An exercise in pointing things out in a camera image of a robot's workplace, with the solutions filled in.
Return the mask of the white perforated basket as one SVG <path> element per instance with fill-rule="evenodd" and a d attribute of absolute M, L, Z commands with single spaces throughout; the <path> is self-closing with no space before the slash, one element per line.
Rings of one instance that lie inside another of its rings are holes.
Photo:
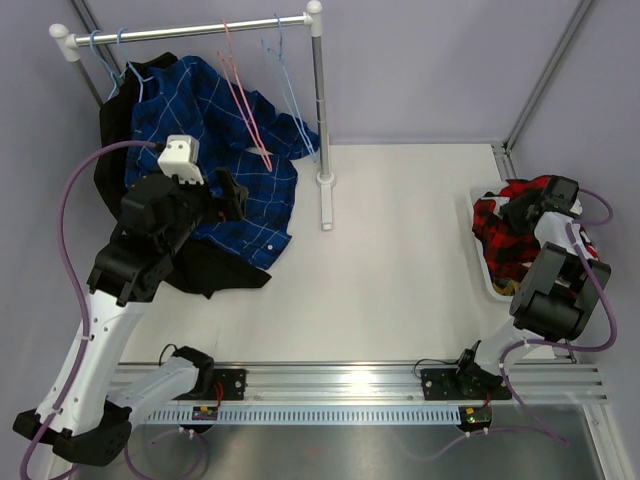
<path fill-rule="evenodd" d="M 480 185 L 471 187 L 467 196 L 467 208 L 469 212 L 470 224 L 473 224 L 474 220 L 474 205 L 477 200 L 483 197 L 487 192 L 499 192 L 503 187 L 506 187 L 508 183 L 506 181 L 492 182 L 491 184 Z M 471 233 L 471 237 L 474 241 L 477 251 L 477 258 L 480 265 L 480 270 L 483 277 L 484 289 L 487 295 L 494 301 L 502 304 L 510 304 L 512 296 L 502 295 L 498 293 L 491 280 L 490 272 L 484 259 L 484 250 L 482 243 L 476 238 L 474 233 Z"/>

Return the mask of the aluminium mounting rail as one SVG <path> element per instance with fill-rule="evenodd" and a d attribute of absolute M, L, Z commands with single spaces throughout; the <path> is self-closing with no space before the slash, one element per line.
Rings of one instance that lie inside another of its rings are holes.
<path fill-rule="evenodd" d="M 223 363 L 241 369 L 247 405 L 404 405 L 430 402 L 411 361 Z M 530 361 L 515 365 L 509 380 L 529 405 L 605 404 L 607 390 L 589 364 Z"/>

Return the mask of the pink wire hanger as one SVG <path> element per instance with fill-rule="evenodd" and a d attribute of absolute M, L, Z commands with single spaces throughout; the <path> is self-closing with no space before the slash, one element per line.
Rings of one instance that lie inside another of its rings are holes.
<path fill-rule="evenodd" d="M 259 128 L 255 120 L 251 104 L 248 100 L 247 94 L 243 88 L 242 81 L 238 73 L 237 64 L 233 58 L 233 44 L 230 29 L 224 19 L 222 19 L 221 22 L 228 45 L 228 50 L 226 53 L 217 51 L 217 56 L 221 63 L 223 76 L 226 80 L 232 99 L 235 102 L 240 117 L 244 122 L 245 128 L 249 134 L 250 139 L 253 142 L 253 146 L 255 147 L 257 154 L 260 156 L 267 172 L 272 173 L 272 160 L 270 159 L 270 155 L 267 152 L 265 143 L 259 132 Z"/>

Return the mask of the yellow plaid shirt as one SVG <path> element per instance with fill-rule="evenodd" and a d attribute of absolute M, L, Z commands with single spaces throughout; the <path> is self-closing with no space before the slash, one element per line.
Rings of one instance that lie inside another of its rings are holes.
<path fill-rule="evenodd" d="M 514 296 L 520 289 L 520 283 L 512 279 L 498 279 L 492 283 L 494 291 L 501 296 Z"/>

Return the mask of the metal clothes rack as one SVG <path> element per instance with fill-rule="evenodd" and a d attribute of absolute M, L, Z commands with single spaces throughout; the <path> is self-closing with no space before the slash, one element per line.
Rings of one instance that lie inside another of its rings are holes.
<path fill-rule="evenodd" d="M 314 74 L 314 93 L 316 105 L 317 128 L 319 135 L 319 167 L 316 183 L 320 194 L 320 226 L 323 231 L 330 231 L 334 227 L 333 188 L 335 175 L 332 171 L 329 153 L 329 131 L 327 126 L 327 107 L 325 95 L 324 62 L 322 49 L 323 36 L 323 6 L 319 1 L 309 1 L 305 11 L 299 15 L 289 17 L 273 17 L 259 20 L 245 20 L 231 23 L 204 24 L 182 27 L 162 27 L 152 30 L 133 31 L 121 35 L 76 35 L 60 24 L 54 23 L 49 27 L 49 36 L 53 39 L 64 59 L 77 67 L 84 78 L 85 84 L 91 91 L 96 102 L 101 101 L 95 85 L 81 64 L 79 50 L 91 46 L 110 46 L 121 43 L 137 43 L 144 41 L 164 40 L 172 38 L 197 37 L 222 33 L 232 33 L 252 30 L 266 30 L 305 26 L 309 29 L 311 39 L 311 54 Z"/>

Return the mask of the blue hanger on rack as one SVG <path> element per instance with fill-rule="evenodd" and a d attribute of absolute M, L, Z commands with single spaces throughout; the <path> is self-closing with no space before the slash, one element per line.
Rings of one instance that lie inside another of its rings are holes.
<path fill-rule="evenodd" d="M 116 34 L 116 48 L 118 49 L 119 53 L 123 57 L 123 60 L 125 61 L 126 69 L 128 71 L 130 71 L 138 81 L 138 85 L 139 85 L 138 102 L 141 103 L 141 102 L 144 101 L 145 86 L 146 86 L 146 84 L 148 82 L 150 82 L 152 80 L 152 77 L 143 76 L 140 73 L 139 69 L 130 60 L 129 55 L 127 54 L 127 51 L 126 51 L 126 49 L 124 47 L 124 42 L 122 40 L 122 35 L 127 31 L 128 31 L 127 27 L 121 27 L 117 31 L 117 34 Z"/>
<path fill-rule="evenodd" d="M 114 96 L 116 96 L 119 93 L 121 75 L 118 74 L 110 66 L 110 64 L 107 62 L 104 56 L 99 52 L 98 46 L 95 43 L 95 36 L 99 33 L 100 33 L 99 29 L 95 29 L 90 33 L 89 47 L 90 47 L 91 53 L 101 62 L 101 64 L 103 65 L 104 69 L 106 70 L 111 80 L 112 89 L 107 97 L 108 100 L 111 100 Z"/>

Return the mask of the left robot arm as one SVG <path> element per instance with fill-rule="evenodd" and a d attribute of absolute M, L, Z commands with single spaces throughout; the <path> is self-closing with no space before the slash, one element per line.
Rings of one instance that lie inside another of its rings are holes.
<path fill-rule="evenodd" d="M 174 258 L 204 221 L 239 221 L 248 192 L 229 169 L 216 171 L 222 189 L 211 194 L 202 180 L 154 173 L 138 180 L 121 200 L 109 243 L 88 279 L 82 324 L 49 396 L 17 415 L 13 429 L 51 446 L 76 465 L 106 466 L 132 431 L 155 410 L 184 396 L 208 396 L 215 385 L 213 359 L 181 347 L 162 366 L 119 391 L 111 378 L 136 325 Z"/>

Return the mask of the light blue wire hanger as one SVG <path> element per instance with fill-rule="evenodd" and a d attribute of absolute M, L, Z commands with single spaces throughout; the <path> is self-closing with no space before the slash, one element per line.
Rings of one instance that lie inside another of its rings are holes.
<path fill-rule="evenodd" d="M 318 161 L 316 149 L 308 135 L 307 127 L 305 126 L 305 122 L 302 118 L 294 88 L 286 67 L 284 54 L 284 26 L 281 17 L 278 14 L 274 14 L 274 19 L 276 20 L 278 30 L 277 48 L 273 48 L 265 39 L 261 40 L 261 46 L 265 55 L 272 58 L 271 67 L 274 72 L 274 76 L 276 77 L 281 97 L 284 100 L 288 113 L 294 122 L 298 135 L 304 144 L 306 154 L 314 163 L 316 163 Z"/>

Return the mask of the black garment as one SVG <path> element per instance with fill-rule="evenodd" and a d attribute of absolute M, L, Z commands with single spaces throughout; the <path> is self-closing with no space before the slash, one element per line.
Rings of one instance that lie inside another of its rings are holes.
<path fill-rule="evenodd" d="M 149 302 L 167 282 L 178 290 L 211 297 L 228 289 L 259 289 L 269 280 L 265 271 L 249 265 L 204 240 L 196 240 L 195 221 L 176 177 L 159 167 L 125 184 L 131 150 L 131 119 L 139 85 L 126 74 L 120 92 L 101 107 L 100 134 L 106 153 L 95 166 L 94 184 L 116 227 L 97 254 L 89 276 L 91 290 L 105 291 L 120 303 Z"/>

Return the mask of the blue plaid shirt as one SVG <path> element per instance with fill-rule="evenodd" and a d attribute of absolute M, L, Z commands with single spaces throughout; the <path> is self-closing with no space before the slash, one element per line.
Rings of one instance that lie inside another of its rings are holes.
<path fill-rule="evenodd" d="M 198 56 L 184 56 L 166 68 L 152 67 L 144 101 L 132 108 L 131 136 L 159 143 L 169 135 L 199 141 L 197 164 L 214 195 L 219 167 L 248 189 L 240 222 L 202 224 L 192 234 L 250 265 L 266 270 L 287 248 L 298 172 L 294 161 L 306 151 L 291 116 L 279 113 L 259 92 L 245 90 L 273 164 L 268 173 L 240 117 L 226 80 Z"/>

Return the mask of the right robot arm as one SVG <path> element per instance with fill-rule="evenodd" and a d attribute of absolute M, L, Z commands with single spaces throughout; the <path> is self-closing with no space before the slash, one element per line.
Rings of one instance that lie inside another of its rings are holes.
<path fill-rule="evenodd" d="M 573 179 L 514 179 L 473 205 L 472 232 L 493 283 L 515 285 L 509 320 L 459 357 L 455 390 L 472 399 L 510 398 L 509 363 L 528 350 L 576 340 L 612 269 L 602 262 L 581 221 L 582 189 Z"/>

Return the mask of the red black checked shirt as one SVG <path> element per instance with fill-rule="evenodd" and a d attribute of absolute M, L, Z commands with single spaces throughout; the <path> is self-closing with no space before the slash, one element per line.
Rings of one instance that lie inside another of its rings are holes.
<path fill-rule="evenodd" d="M 543 242 L 534 236 L 537 224 L 509 225 L 502 218 L 499 208 L 509 200 L 501 195 L 504 188 L 499 192 L 487 192 L 476 201 L 472 232 L 482 243 L 492 283 L 498 279 L 512 279 L 521 284 Z M 575 216 L 569 216 L 571 218 L 579 216 L 576 202 L 572 208 Z"/>

